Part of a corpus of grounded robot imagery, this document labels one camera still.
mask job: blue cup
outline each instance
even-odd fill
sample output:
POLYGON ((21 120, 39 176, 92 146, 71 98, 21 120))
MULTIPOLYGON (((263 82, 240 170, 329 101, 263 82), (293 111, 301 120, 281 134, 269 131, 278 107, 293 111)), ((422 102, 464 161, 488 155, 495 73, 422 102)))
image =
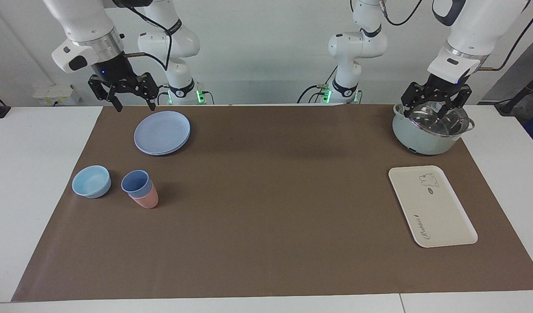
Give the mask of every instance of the blue cup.
POLYGON ((132 198, 142 198, 151 192, 152 181, 147 172, 138 169, 123 177, 121 188, 132 198))

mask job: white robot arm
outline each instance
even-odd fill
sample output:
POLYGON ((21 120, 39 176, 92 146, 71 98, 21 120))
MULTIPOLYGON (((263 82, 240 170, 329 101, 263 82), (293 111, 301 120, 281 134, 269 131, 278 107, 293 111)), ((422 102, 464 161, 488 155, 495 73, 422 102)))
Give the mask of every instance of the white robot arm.
MULTIPOLYGON (((169 96, 174 105, 192 105, 205 101, 198 83, 193 79, 189 66, 181 58, 198 54, 201 42, 197 35, 187 28, 175 11, 171 0, 154 0, 144 8, 146 16, 161 25, 173 25, 177 30, 171 36, 169 66, 165 70, 168 78, 169 96)), ((169 38, 161 30, 145 32, 139 36, 139 49, 159 59, 168 57, 169 38)))
MULTIPOLYGON (((67 40, 52 52, 52 58, 62 70, 72 73, 91 66, 96 73, 89 79, 94 94, 99 100, 112 103, 117 111, 121 111, 122 105, 116 93, 133 93, 146 99, 152 110, 155 108, 159 87, 150 73, 136 75, 127 59, 145 53, 125 54, 122 36, 105 13, 102 0, 44 0, 44 3, 61 23, 67 36, 67 40)), ((169 27, 168 34, 162 30, 142 34, 139 47, 165 59, 171 35, 171 66, 164 68, 170 95, 173 93, 173 99, 180 99, 178 103, 204 102, 204 97, 195 88, 187 64, 179 59, 196 55, 200 42, 193 32, 181 25, 171 0, 113 0, 113 4, 131 9, 145 7, 148 18, 169 27)))
POLYGON ((463 107, 471 89, 466 83, 513 25, 528 0, 433 0, 437 20, 451 27, 439 55, 428 67, 425 85, 411 83, 404 95, 404 115, 427 101, 445 103, 439 111, 463 107))
POLYGON ((381 18, 379 0, 356 0, 353 20, 360 31, 330 38, 330 55, 338 61, 338 72, 330 83, 331 103, 349 103, 354 99, 361 75, 356 59, 379 57, 386 51, 388 40, 382 32, 381 18))

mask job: electrical outlet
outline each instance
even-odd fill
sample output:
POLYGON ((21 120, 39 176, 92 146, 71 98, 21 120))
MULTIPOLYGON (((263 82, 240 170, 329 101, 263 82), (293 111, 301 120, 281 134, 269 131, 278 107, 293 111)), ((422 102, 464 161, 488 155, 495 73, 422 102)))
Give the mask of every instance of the electrical outlet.
POLYGON ((40 105, 48 107, 55 107, 56 105, 77 105, 80 101, 80 96, 73 89, 72 85, 55 85, 47 89, 38 89, 32 97, 40 105))

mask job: blue plate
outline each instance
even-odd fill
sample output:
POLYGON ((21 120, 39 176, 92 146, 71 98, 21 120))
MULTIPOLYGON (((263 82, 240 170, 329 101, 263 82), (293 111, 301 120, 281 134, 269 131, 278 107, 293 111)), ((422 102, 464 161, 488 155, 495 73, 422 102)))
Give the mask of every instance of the blue plate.
POLYGON ((175 111, 154 113, 135 129, 135 145, 150 155, 177 151, 189 139, 191 125, 185 115, 175 111))

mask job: bowl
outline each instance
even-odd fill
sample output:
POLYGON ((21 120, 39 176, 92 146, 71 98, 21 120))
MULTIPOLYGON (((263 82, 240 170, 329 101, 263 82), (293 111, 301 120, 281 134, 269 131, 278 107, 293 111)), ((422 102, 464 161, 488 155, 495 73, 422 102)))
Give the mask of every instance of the bowl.
POLYGON ((103 166, 89 166, 75 175, 71 186, 79 196, 89 199, 99 198, 110 190, 110 173, 103 166))

